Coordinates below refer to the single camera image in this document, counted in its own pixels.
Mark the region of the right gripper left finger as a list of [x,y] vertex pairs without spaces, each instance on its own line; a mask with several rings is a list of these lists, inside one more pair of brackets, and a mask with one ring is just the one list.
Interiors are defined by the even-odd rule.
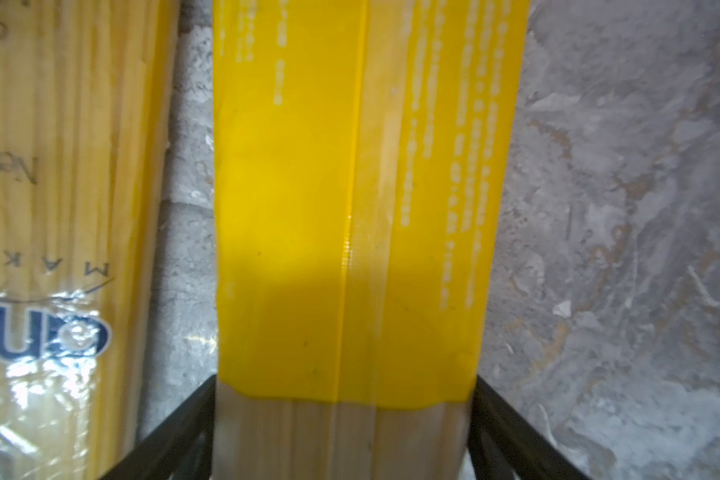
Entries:
[[209,480],[216,377],[210,376],[103,480]]

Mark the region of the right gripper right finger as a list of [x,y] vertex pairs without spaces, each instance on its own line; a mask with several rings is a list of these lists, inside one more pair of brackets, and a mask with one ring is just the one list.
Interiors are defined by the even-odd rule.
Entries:
[[477,480],[587,480],[482,378],[476,378],[467,448]]

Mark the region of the yellow spaghetti bag with barcode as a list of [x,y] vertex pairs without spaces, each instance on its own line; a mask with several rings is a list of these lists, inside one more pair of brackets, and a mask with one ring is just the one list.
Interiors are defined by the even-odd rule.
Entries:
[[217,1],[217,479],[455,479],[529,5]]

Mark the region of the dark blue spaghetti bag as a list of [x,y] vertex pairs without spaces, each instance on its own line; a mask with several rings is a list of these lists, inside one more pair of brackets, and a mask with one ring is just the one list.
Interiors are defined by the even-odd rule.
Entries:
[[134,445],[179,13],[0,1],[0,479]]

